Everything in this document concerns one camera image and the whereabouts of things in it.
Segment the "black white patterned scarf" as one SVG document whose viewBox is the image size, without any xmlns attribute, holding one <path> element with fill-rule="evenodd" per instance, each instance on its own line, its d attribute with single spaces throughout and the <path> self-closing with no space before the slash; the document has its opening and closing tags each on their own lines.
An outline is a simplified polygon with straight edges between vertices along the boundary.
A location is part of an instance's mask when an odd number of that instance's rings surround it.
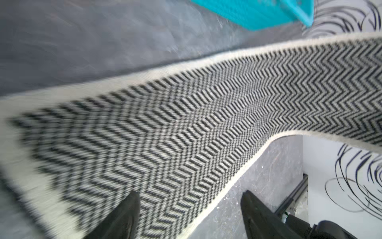
<svg viewBox="0 0 382 239">
<path fill-rule="evenodd" d="M 382 151 L 382 35 L 225 52 L 1 98 L 1 178 L 53 239 L 95 239 L 126 197 L 138 239 L 187 238 L 275 140 Z"/>
</svg>

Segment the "teal plastic basket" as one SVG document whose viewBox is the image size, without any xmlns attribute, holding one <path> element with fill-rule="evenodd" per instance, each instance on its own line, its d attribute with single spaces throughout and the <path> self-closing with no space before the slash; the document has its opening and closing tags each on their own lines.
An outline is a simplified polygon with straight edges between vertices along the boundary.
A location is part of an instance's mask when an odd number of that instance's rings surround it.
<svg viewBox="0 0 382 239">
<path fill-rule="evenodd" d="M 251 31 L 293 22 L 310 27 L 314 19 L 312 0 L 193 0 L 193 3 Z"/>
</svg>

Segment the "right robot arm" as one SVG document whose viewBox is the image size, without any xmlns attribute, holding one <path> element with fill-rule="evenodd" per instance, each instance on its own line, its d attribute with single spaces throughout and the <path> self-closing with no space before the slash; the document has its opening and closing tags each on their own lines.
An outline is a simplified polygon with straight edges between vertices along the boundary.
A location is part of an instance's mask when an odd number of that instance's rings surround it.
<svg viewBox="0 0 382 239">
<path fill-rule="evenodd" d="M 292 214 L 284 213 L 282 222 L 303 239 L 356 239 L 351 233 L 331 221 L 321 221 L 313 225 Z"/>
</svg>

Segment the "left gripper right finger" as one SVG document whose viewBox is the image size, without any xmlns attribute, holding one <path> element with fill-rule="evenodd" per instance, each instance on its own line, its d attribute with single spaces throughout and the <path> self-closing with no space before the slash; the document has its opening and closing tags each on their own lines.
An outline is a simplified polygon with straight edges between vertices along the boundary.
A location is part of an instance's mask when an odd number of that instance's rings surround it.
<svg viewBox="0 0 382 239">
<path fill-rule="evenodd" d="M 241 211 L 247 238 L 290 239 L 290 231 L 280 219 L 252 192 L 245 191 L 241 198 Z"/>
</svg>

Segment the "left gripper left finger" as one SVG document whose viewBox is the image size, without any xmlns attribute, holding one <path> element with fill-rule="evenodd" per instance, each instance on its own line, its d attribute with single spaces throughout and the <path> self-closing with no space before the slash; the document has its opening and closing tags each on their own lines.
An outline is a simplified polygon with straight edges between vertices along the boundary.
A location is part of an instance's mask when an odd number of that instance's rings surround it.
<svg viewBox="0 0 382 239">
<path fill-rule="evenodd" d="M 132 191 L 86 239 L 134 239 L 140 217 L 139 193 Z"/>
</svg>

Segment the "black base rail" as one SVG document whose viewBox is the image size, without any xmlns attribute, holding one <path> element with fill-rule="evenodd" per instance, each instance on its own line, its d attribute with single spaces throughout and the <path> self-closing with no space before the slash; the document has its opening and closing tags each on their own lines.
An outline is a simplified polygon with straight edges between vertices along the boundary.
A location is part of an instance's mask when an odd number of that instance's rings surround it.
<svg viewBox="0 0 382 239">
<path fill-rule="evenodd" d="M 302 181 L 295 187 L 295 189 L 287 196 L 283 202 L 276 209 L 275 214 L 278 217 L 282 217 L 285 213 L 295 214 L 297 209 L 298 200 L 308 190 L 308 175 L 304 174 Z"/>
</svg>

